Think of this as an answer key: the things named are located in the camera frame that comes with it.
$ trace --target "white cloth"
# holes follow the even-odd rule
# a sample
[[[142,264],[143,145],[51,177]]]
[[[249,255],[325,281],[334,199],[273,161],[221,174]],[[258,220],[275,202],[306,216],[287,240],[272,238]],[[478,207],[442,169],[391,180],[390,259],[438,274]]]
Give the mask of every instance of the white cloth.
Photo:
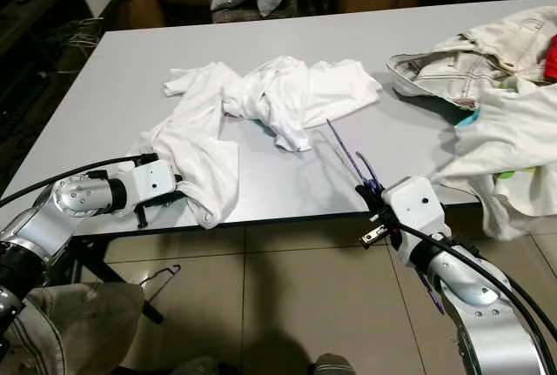
[[[478,120],[455,128],[456,158],[433,181],[477,195],[486,234],[508,240],[557,214],[557,84],[503,86],[484,89]]]
[[[290,151],[311,149],[305,127],[342,117],[378,99],[381,86],[359,62],[308,68],[278,57],[246,77],[222,63],[171,70],[167,97],[182,100],[162,123],[143,133],[131,153],[156,152],[184,179],[178,190],[198,223],[212,228],[232,212],[238,197],[238,146],[218,140],[223,110],[259,119]]]
[[[218,139],[221,89],[239,80],[224,64],[172,70],[166,96],[182,96],[172,114],[141,135],[131,153],[156,152],[182,176],[178,190],[199,225],[210,229],[232,211],[238,197],[238,145]]]
[[[260,120],[288,151],[312,148],[305,128],[354,112],[379,98],[381,85],[360,62],[319,62],[311,68],[294,57],[277,57],[224,88],[223,108]]]

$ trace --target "floor tile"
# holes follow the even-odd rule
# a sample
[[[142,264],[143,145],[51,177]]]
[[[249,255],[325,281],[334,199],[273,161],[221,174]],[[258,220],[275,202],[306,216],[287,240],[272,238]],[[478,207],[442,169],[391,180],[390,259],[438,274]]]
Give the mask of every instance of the floor tile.
[[[557,215],[539,218],[532,234],[557,234]]]
[[[83,282],[84,284],[89,284],[93,282],[98,282],[98,278],[95,275],[93,275],[91,271],[89,271],[87,268],[82,266],[81,278],[79,279],[79,281]]]
[[[358,238],[372,230],[368,216],[315,219],[246,227],[246,251],[288,251],[360,246]]]
[[[534,236],[534,242],[557,275],[557,233],[536,235]]]
[[[531,237],[511,242],[484,240],[477,243],[482,255],[520,284],[557,324],[557,278]],[[544,337],[557,359],[557,343],[542,329]]]
[[[246,254],[243,374],[304,375],[327,352],[423,374],[386,246]]]
[[[396,258],[394,249],[389,250],[427,375],[466,375],[453,321],[440,315],[416,272]]]
[[[104,256],[107,263],[189,258],[244,251],[244,227],[154,234],[111,241]]]
[[[239,366],[244,255],[210,256],[114,264],[122,277],[138,283],[155,271],[180,265],[181,271],[152,301],[164,315],[155,325],[141,317],[122,366],[135,370],[171,369],[208,354]],[[153,279],[146,296],[161,286]]]
[[[512,242],[492,239],[475,240],[482,255],[512,276],[557,321],[557,278],[530,237]],[[456,345],[456,328],[452,320],[441,317],[426,294],[414,271],[393,260],[428,375],[465,374]],[[554,356],[557,347],[547,337]]]

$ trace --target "blue fabric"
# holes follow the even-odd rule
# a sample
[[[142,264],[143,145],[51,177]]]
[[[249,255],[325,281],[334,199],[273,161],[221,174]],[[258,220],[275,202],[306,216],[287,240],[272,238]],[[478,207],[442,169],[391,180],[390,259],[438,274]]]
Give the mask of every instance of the blue fabric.
[[[480,117],[480,109],[474,111],[473,114],[470,117],[466,117],[460,123],[456,124],[456,126],[457,127],[463,127],[465,125],[469,125],[469,124],[473,123],[474,121],[476,121],[479,117]]]

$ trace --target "red cloth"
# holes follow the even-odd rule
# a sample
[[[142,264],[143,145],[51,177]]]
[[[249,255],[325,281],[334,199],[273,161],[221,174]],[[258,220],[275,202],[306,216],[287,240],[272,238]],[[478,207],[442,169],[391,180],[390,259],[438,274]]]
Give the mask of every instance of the red cloth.
[[[546,69],[543,76],[557,81],[557,36],[553,36],[546,54]]]

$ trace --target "white jeans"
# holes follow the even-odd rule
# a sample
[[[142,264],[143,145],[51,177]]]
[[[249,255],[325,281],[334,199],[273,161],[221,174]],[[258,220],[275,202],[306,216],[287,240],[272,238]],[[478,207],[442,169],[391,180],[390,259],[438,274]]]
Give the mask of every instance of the white jeans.
[[[404,96],[441,97],[475,110],[482,89],[497,88],[511,76],[547,84],[545,57],[556,34],[557,7],[540,7],[472,28],[430,52],[393,56],[387,68]]]

